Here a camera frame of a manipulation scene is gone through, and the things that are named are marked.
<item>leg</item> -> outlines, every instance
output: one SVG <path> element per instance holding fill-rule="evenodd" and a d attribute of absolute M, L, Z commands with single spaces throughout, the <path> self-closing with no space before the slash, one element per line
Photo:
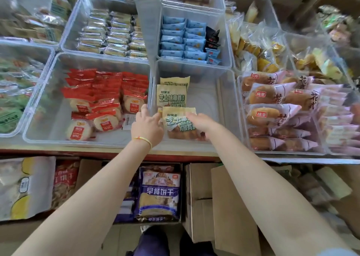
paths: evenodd
<path fill-rule="evenodd" d="M 217 256 L 211 242 L 194 244 L 185 231 L 180 240 L 180 256 Z"/>
<path fill-rule="evenodd" d="M 152 226 L 139 239 L 133 256 L 170 256 L 165 232 L 159 226 Z"/>

